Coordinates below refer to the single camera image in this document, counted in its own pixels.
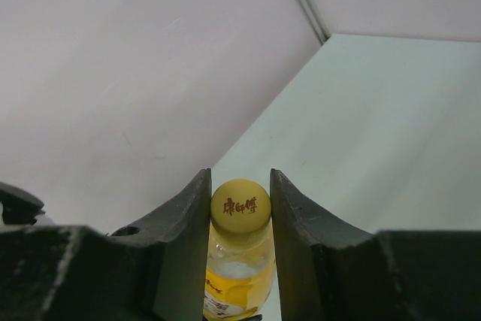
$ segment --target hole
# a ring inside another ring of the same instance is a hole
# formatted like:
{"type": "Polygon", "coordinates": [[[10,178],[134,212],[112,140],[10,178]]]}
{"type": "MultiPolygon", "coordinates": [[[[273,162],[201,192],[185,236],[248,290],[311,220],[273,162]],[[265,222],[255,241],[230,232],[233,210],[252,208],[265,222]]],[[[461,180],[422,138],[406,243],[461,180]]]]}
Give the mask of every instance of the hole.
{"type": "Polygon", "coordinates": [[[140,229],[134,226],[126,226],[116,230],[112,236],[132,236],[138,233],[140,229]]]}

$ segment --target chinese characters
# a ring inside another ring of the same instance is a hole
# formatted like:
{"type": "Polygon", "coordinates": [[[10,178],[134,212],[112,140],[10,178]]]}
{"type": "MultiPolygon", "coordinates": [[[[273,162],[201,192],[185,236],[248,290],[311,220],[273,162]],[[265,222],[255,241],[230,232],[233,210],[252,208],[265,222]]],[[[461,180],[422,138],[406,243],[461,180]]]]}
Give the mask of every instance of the chinese characters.
{"type": "Polygon", "coordinates": [[[204,308],[216,316],[229,316],[229,305],[204,294],[204,308]]]}
{"type": "Polygon", "coordinates": [[[215,292],[217,292],[218,294],[220,294],[220,295],[222,294],[222,290],[216,288],[216,287],[210,282],[210,280],[209,280],[208,278],[205,279],[205,284],[208,285],[208,286],[210,286],[210,288],[213,289],[213,290],[214,290],[215,292]]]}
{"type": "Polygon", "coordinates": [[[252,197],[251,199],[247,199],[246,203],[239,203],[232,201],[232,198],[227,198],[227,202],[224,204],[224,213],[228,213],[232,216],[235,212],[244,213],[245,210],[248,210],[249,213],[256,212],[257,204],[256,204],[256,197],[252,197]]]}

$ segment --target plastic bottle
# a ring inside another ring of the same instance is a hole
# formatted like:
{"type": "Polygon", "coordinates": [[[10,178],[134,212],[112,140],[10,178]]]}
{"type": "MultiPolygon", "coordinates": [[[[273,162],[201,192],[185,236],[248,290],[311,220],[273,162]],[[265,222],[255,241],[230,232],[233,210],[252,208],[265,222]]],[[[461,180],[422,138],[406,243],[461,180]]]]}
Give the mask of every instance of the plastic bottle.
{"type": "Polygon", "coordinates": [[[271,200],[251,180],[224,183],[213,194],[204,315],[238,320],[259,312],[275,276],[271,200]]]}

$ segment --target yellow bottle cap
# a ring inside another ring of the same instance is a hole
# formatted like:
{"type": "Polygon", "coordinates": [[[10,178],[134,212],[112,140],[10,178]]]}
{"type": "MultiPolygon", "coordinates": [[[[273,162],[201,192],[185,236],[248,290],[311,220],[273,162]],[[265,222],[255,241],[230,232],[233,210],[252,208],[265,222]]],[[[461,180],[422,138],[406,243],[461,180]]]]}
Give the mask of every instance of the yellow bottle cap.
{"type": "Polygon", "coordinates": [[[215,231],[230,244],[251,244],[267,231],[271,200],[252,180],[225,182],[212,196],[210,216],[215,231]]]}

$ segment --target black metal clamp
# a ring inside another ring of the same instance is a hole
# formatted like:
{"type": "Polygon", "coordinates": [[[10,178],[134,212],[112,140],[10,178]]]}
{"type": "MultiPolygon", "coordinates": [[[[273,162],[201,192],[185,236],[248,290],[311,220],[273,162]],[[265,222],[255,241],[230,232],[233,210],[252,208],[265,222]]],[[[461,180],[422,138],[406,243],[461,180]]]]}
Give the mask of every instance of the black metal clamp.
{"type": "MultiPolygon", "coordinates": [[[[43,203],[0,184],[0,320],[200,320],[210,198],[205,169],[108,237],[82,226],[9,226],[35,223],[43,203]]],[[[481,232],[370,235],[277,170],[271,201],[284,321],[481,319],[481,232]]]]}

